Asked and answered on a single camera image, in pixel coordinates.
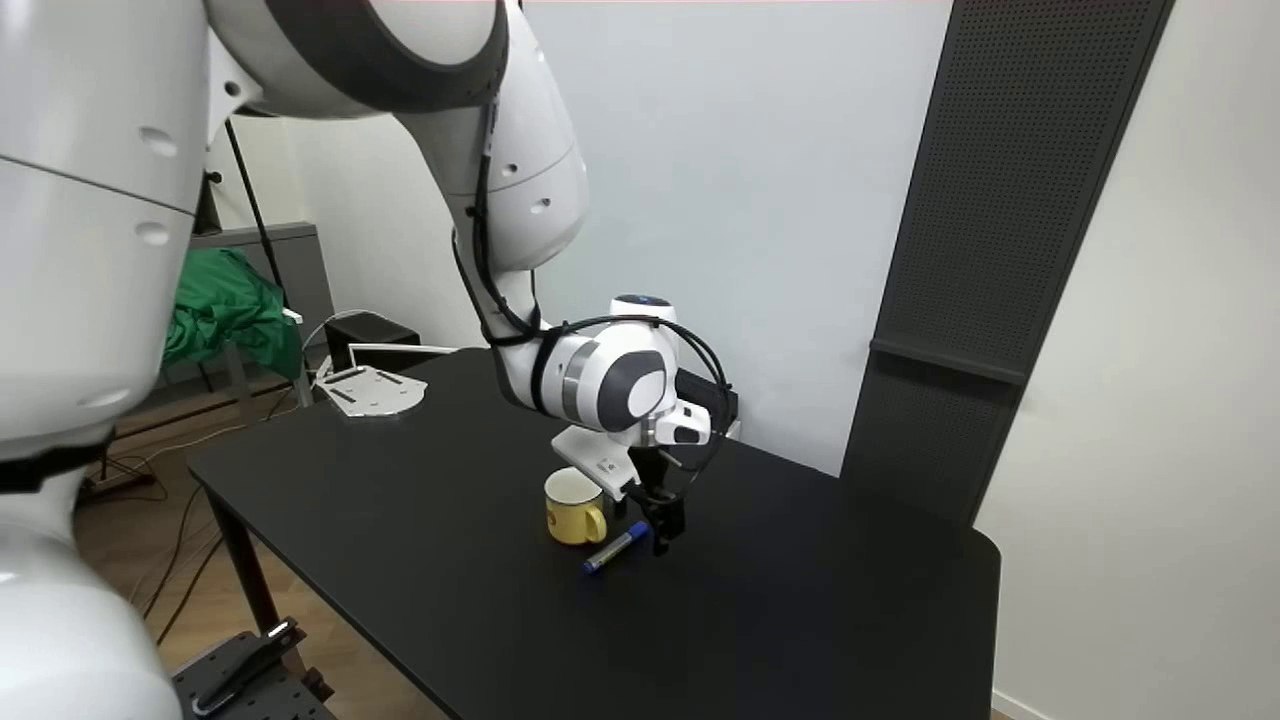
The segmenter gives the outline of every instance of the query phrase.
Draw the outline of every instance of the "wooden floor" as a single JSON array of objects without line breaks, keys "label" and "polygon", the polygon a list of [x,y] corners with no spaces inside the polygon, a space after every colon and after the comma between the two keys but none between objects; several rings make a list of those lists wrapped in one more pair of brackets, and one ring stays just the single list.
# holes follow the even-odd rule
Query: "wooden floor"
[{"label": "wooden floor", "polygon": [[[128,488],[115,497],[97,497],[77,511],[77,535],[83,561],[136,602],[149,631],[162,644],[168,673],[187,668],[207,646],[237,631],[252,631],[252,617],[230,550],[222,548],[217,519],[204,490],[183,469],[183,451],[207,443],[214,435],[237,432],[245,424],[265,424],[292,411],[289,390],[265,390],[245,414],[234,407],[214,407],[191,419],[166,424],[155,432],[136,432],[171,414],[171,407],[136,414],[125,432],[136,432],[114,448],[115,469],[106,470],[100,488],[128,474],[125,464],[155,470],[155,485]],[[444,712],[415,692],[372,644],[363,644],[304,581],[296,581],[270,548],[260,548],[277,606],[309,631],[301,657],[319,668],[338,687],[330,708],[342,720],[440,720]]]}]

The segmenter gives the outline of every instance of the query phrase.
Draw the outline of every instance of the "green bag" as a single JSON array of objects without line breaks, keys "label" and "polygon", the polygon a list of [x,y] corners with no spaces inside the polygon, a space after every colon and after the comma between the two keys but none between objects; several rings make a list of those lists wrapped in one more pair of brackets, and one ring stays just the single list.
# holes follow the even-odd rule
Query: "green bag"
[{"label": "green bag", "polygon": [[301,326],[283,317],[283,293],[245,254],[196,246],[175,287],[166,369],[223,355],[230,338],[252,369],[301,375]]}]

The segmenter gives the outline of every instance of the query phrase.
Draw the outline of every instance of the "table leg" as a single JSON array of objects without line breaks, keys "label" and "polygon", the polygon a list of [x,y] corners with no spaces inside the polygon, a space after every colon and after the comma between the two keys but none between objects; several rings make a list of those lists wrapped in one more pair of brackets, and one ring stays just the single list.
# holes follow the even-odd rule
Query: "table leg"
[{"label": "table leg", "polygon": [[207,504],[217,517],[217,527],[223,530],[252,619],[260,631],[271,631],[279,625],[279,613],[270,591],[265,566],[257,563],[252,539],[234,509],[223,509],[217,497],[207,497]]}]

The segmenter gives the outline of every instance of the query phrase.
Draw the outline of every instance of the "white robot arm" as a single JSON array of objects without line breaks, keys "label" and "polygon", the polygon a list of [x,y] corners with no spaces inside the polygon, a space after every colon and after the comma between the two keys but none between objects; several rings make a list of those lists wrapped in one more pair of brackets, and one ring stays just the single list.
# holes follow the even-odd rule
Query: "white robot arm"
[{"label": "white robot arm", "polygon": [[711,435],[678,396],[671,332],[692,336],[663,299],[535,312],[587,181],[512,0],[0,0],[0,714],[182,714],[128,602],[77,561],[69,497],[155,380],[204,144],[239,102],[398,110],[512,400],[559,414],[556,448],[613,499],[663,511],[632,448]]}]

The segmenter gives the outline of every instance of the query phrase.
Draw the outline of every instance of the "black tabletop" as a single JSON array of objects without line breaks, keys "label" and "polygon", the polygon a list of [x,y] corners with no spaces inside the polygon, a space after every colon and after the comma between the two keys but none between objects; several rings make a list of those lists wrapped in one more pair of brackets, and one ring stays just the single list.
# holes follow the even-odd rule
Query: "black tabletop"
[{"label": "black tabletop", "polygon": [[191,458],[265,543],[455,714],[986,720],[1000,555],[729,443],[671,555],[603,574],[546,535],[553,419],[489,352],[398,419],[314,407]]}]

